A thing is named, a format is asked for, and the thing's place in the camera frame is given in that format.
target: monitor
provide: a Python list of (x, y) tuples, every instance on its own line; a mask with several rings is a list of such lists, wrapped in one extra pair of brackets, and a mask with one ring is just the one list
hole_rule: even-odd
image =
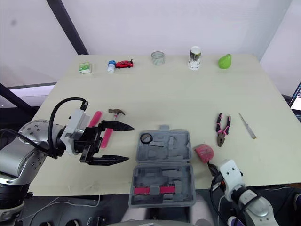
[(301, 116), (301, 82), (294, 92), (292, 99), (289, 102), (289, 106), (295, 115)]

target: metal screwdriver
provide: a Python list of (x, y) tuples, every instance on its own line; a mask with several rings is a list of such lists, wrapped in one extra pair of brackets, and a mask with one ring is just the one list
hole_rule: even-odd
[(251, 129), (251, 128), (249, 127), (249, 125), (246, 123), (246, 121), (245, 121), (244, 118), (241, 116), (241, 114), (240, 114), (240, 113), (238, 113), (238, 114), (240, 115), (241, 120), (244, 122), (245, 127), (246, 127), (247, 131), (249, 132), (249, 134), (251, 135), (252, 139), (255, 140), (257, 137), (256, 137), (255, 134), (253, 133), (252, 129)]

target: blue cap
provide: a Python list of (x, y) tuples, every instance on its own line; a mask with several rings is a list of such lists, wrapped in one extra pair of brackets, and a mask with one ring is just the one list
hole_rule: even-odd
[(108, 64), (109, 64), (109, 65), (115, 65), (116, 62), (115, 62), (115, 60), (110, 60)]

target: hammer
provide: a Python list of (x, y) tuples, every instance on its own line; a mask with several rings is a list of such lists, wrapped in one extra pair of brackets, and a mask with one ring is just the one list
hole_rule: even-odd
[[(120, 113), (121, 113), (121, 114), (124, 114), (124, 112), (123, 112), (122, 110), (117, 109), (117, 108), (115, 108), (115, 109), (111, 109), (111, 108), (110, 108), (110, 109), (108, 110), (108, 112), (109, 112), (109, 113), (114, 113), (113, 121), (116, 120), (118, 114), (120, 114)], [(103, 140), (102, 140), (102, 142), (101, 142), (101, 144), (100, 144), (100, 147), (101, 147), (101, 148), (106, 148), (106, 147), (107, 147), (112, 132), (113, 132), (113, 129), (107, 129), (107, 130), (105, 131)]]

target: hammer head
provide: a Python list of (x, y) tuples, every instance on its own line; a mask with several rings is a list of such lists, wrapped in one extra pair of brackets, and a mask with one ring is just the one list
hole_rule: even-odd
[(114, 113), (114, 114), (124, 114), (124, 112), (122, 111), (122, 110), (120, 110), (120, 109), (117, 109), (117, 108), (115, 108), (115, 109), (109, 109), (108, 110), (109, 111), (109, 113)]

